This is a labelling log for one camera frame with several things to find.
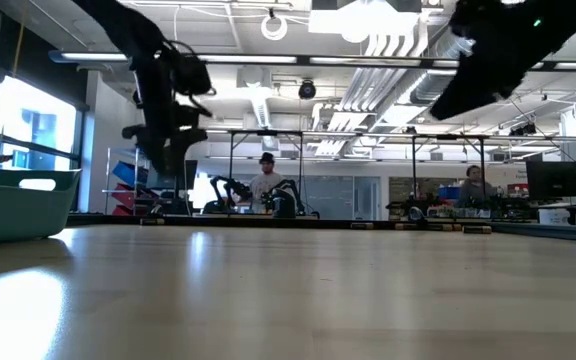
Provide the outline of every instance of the ceiling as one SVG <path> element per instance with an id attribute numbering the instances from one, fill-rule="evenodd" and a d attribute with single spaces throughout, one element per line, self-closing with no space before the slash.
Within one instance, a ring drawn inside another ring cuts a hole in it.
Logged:
<path id="1" fill-rule="evenodd" d="M 454 0 L 444 0 L 443 12 L 432 13 L 427 19 L 428 39 L 441 41 Z M 278 15 L 290 16 L 296 21 L 288 21 L 286 36 L 279 41 L 268 40 L 260 31 L 264 9 L 238 9 L 233 7 L 134 7 L 153 20 L 169 38 L 178 38 L 191 45 L 200 53 L 252 53 L 252 54 L 323 54 L 323 55 L 362 55 L 370 46 L 368 41 L 350 43 L 338 34 L 313 34 L 308 32 L 311 10 L 310 0 L 291 1 L 293 9 L 277 10 Z M 18 21 L 26 14 L 27 27 L 64 51 L 117 51 L 109 42 L 103 29 L 73 2 L 65 0 L 0 0 L 0 9 Z M 556 54 L 554 59 L 576 60 L 576 35 Z M 253 113 L 249 99 L 236 97 L 238 70 L 242 66 L 209 66 L 209 72 L 218 90 L 217 97 L 203 98 L 205 106 L 213 110 L 219 121 L 223 119 L 240 119 L 243 124 L 244 114 Z M 133 77 L 126 65 L 107 65 L 103 72 L 104 80 L 117 91 L 130 97 L 134 89 Z M 316 103 L 329 102 L 338 104 L 344 98 L 348 87 L 353 84 L 356 69 L 349 68 L 307 68 L 307 67 L 272 67 L 272 96 L 267 100 L 271 119 L 273 114 L 295 114 L 310 116 Z M 401 79 L 390 89 L 395 92 L 411 74 L 402 72 Z M 380 73 L 375 73 L 375 81 Z M 299 100 L 297 91 L 302 79 L 312 79 L 317 86 L 317 97 L 314 100 Z M 418 132 L 443 133 L 493 133 L 499 130 L 499 124 L 521 116 L 521 112 L 534 112 L 536 123 L 546 133 L 559 131 L 559 112 L 576 101 L 576 74 L 563 73 L 530 73 L 517 89 L 513 102 L 490 105 L 444 122 L 437 123 L 430 119 L 423 122 L 409 119 Z M 379 112 L 383 102 L 375 112 Z M 421 113 L 415 118 L 428 116 Z M 208 126 L 212 121 L 205 119 Z M 383 131 L 400 131 L 396 127 Z"/>

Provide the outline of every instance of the metal frame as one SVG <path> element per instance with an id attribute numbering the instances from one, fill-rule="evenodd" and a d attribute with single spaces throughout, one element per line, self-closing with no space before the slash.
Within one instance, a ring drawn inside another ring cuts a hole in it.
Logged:
<path id="1" fill-rule="evenodd" d="M 95 56 L 87 60 L 86 56 Z M 62 64 L 127 63 L 121 53 L 73 52 L 53 50 L 48 53 L 52 61 Z M 459 61 L 452 58 L 396 57 L 396 56 L 332 56 L 332 55 L 267 55 L 267 54 L 197 54 L 208 64 L 262 65 L 262 66 L 313 66 L 342 68 L 382 68 L 457 70 Z M 528 72 L 576 73 L 575 60 L 545 60 L 536 63 Z"/>
<path id="2" fill-rule="evenodd" d="M 244 142 L 248 136 L 250 136 L 251 134 L 255 134 L 257 136 L 272 136 L 272 137 L 278 137 L 279 135 L 285 135 L 286 138 L 288 138 L 288 140 L 290 140 L 290 142 L 293 143 L 293 145 L 295 145 L 295 147 L 297 147 L 297 149 L 299 150 L 299 185 L 298 185 L 298 191 L 299 191 L 299 196 L 301 196 L 301 181 L 302 181 L 302 168 L 303 168 L 303 163 L 304 163 L 304 133 L 303 131 L 292 131 L 292 130 L 228 130 L 228 133 L 230 134 L 230 152 L 228 154 L 228 178 L 232 179 L 232 167 L 233 167 L 233 152 L 235 151 L 235 149 L 237 148 L 237 146 L 239 146 L 242 142 Z M 244 134 L 244 137 L 239 140 L 236 144 L 235 144 L 235 135 L 237 134 Z M 293 136 L 298 136 L 300 138 L 300 142 L 299 142 L 299 146 L 297 146 L 297 144 L 293 141 L 293 139 L 290 137 L 290 135 Z"/>
<path id="3" fill-rule="evenodd" d="M 416 146 L 417 139 L 426 139 L 426 141 Z M 460 140 L 463 139 L 466 141 L 470 146 L 472 146 L 475 151 L 479 153 L 479 157 L 481 159 L 480 168 L 481 168 L 481 181 L 483 182 L 483 191 L 484 197 L 486 197 L 486 159 L 485 159 L 485 151 L 484 151 L 484 141 L 489 139 L 490 137 L 486 135 L 412 135 L 412 191 L 413 191 L 413 199 L 417 200 L 417 151 L 421 150 L 421 148 L 426 145 L 431 139 L 438 139 L 438 140 Z M 475 139 L 479 141 L 479 149 L 475 147 L 475 145 L 470 142 L 469 140 Z"/>
<path id="4" fill-rule="evenodd" d="M 110 157 L 111 157 L 111 155 L 117 154 L 117 155 L 124 155 L 127 157 L 131 157 L 131 156 L 133 156 L 133 152 L 134 152 L 133 160 L 135 161 L 135 182 L 132 184 L 133 190 L 130 191 L 130 190 L 109 189 L 108 187 L 110 186 Z M 139 196 L 138 196 L 139 195 L 139 189 L 137 187 L 137 184 L 139 183 L 138 182 L 138 176 L 139 176 L 140 154 L 141 154 L 141 152 L 139 151 L 139 149 L 108 148 L 108 158 L 106 161 L 106 188 L 104 190 L 101 190 L 101 192 L 106 195 L 106 199 L 105 199 L 106 203 L 104 205 L 104 215 L 108 215 L 108 196 L 109 195 L 132 193 L 133 194 L 133 200 L 134 200 L 134 205 L 132 207 L 132 215 L 137 216 L 137 199 L 139 198 Z"/>

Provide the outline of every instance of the wall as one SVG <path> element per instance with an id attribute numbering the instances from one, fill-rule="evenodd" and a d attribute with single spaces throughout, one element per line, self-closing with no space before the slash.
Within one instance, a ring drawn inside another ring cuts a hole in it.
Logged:
<path id="1" fill-rule="evenodd" d="M 90 111 L 84 119 L 79 211 L 104 212 L 108 148 L 133 148 L 134 140 L 122 138 L 121 130 L 143 120 L 135 105 L 106 85 L 96 71 L 88 74 L 86 102 Z M 111 158 L 111 171 L 118 159 Z M 109 188 L 116 185 L 117 178 L 111 175 Z M 111 198 L 109 211 L 115 204 Z"/>

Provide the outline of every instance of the pipe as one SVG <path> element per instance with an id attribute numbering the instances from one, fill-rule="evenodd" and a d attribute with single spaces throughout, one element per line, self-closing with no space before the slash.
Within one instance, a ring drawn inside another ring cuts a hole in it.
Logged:
<path id="1" fill-rule="evenodd" d="M 368 38 L 368 48 L 366 49 L 364 56 L 372 56 L 377 48 L 377 35 L 370 34 Z M 350 110 L 350 106 L 348 104 L 348 97 L 352 96 L 352 94 L 356 91 L 357 86 L 362 81 L 364 77 L 364 68 L 359 68 L 355 71 L 352 76 L 352 80 L 350 81 L 350 86 L 348 86 L 348 90 L 344 93 L 344 96 L 341 98 L 341 102 L 339 103 L 339 107 L 343 110 Z"/>
<path id="2" fill-rule="evenodd" d="M 390 44 L 388 45 L 388 48 L 386 49 L 384 55 L 392 56 L 395 53 L 395 51 L 397 51 L 398 47 L 399 47 L 399 36 L 390 35 Z M 368 94 L 368 97 L 366 99 L 363 99 L 359 104 L 359 107 L 363 111 L 370 110 L 370 103 L 379 96 L 381 91 L 384 91 L 386 89 L 384 85 L 388 82 L 388 80 L 392 76 L 391 69 L 378 69 L 377 71 L 379 72 L 379 74 L 377 75 L 378 79 L 377 83 L 373 87 L 373 90 L 370 92 L 370 94 Z"/>
<path id="3" fill-rule="evenodd" d="M 228 24 L 230 24 L 230 31 L 232 32 L 232 37 L 235 40 L 237 50 L 243 51 L 241 40 L 239 39 L 239 33 L 237 32 L 237 27 L 235 26 L 235 19 L 232 17 L 232 4 L 224 4 L 224 9 L 226 10 L 226 15 L 228 15 Z"/>
<path id="4" fill-rule="evenodd" d="M 55 25 L 59 26 L 59 28 L 61 28 L 61 30 L 65 31 L 66 34 L 70 35 L 70 37 L 73 38 L 73 40 L 75 40 L 76 42 L 78 42 L 79 44 L 81 44 L 81 46 L 83 46 L 84 48 L 88 49 L 88 45 L 86 45 L 85 42 L 83 42 L 81 39 L 79 39 L 77 36 L 75 36 L 75 34 L 73 34 L 72 32 L 70 32 L 70 30 L 68 30 L 65 26 L 61 25 L 61 23 L 59 21 L 57 21 L 57 19 L 55 19 L 54 17 L 52 17 L 50 14 L 48 14 L 48 12 L 46 12 L 46 10 L 44 10 L 43 8 L 41 8 L 41 6 L 37 5 L 37 3 L 34 2 L 34 0 L 28 0 L 28 2 L 34 6 L 37 10 L 39 10 L 42 14 L 44 14 L 48 19 L 50 19 L 52 22 L 55 23 Z"/>
<path id="5" fill-rule="evenodd" d="M 375 48 L 375 52 L 373 56 L 388 56 L 383 53 L 388 45 L 388 36 L 385 35 L 378 35 L 377 36 L 377 47 Z M 366 95 L 368 89 L 370 89 L 370 85 L 372 85 L 376 81 L 375 75 L 379 73 L 381 69 L 366 69 L 364 75 L 364 83 L 359 88 L 359 91 L 355 92 L 350 97 L 350 109 L 353 111 L 360 111 L 359 102 L 361 99 Z"/>
<path id="6" fill-rule="evenodd" d="M 411 34 L 404 40 L 404 45 L 397 52 L 397 56 L 419 56 L 428 47 L 428 23 L 423 18 L 419 19 L 419 26 L 417 27 L 417 42 L 415 44 L 415 36 Z M 370 111 L 374 110 L 387 96 L 388 91 L 392 89 L 395 84 L 404 76 L 405 70 L 401 69 L 388 69 L 389 78 L 386 80 L 384 90 L 368 105 Z"/>

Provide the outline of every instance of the plastic bin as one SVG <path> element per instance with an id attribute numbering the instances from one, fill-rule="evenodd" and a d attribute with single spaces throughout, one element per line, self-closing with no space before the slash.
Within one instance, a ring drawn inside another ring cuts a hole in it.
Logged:
<path id="1" fill-rule="evenodd" d="M 444 186 L 439 188 L 439 198 L 446 200 L 459 199 L 459 192 L 461 188 L 456 186 Z"/>
<path id="2" fill-rule="evenodd" d="M 28 180 L 44 180 L 43 188 L 53 189 L 22 188 L 27 187 Z M 78 181 L 79 170 L 0 170 L 0 242 L 60 233 L 66 226 Z"/>
<path id="3" fill-rule="evenodd" d="M 135 185 L 135 165 L 119 161 L 112 170 L 112 173 L 127 185 Z M 137 170 L 137 183 L 145 184 L 147 181 L 148 170 L 139 167 L 139 170 Z"/>

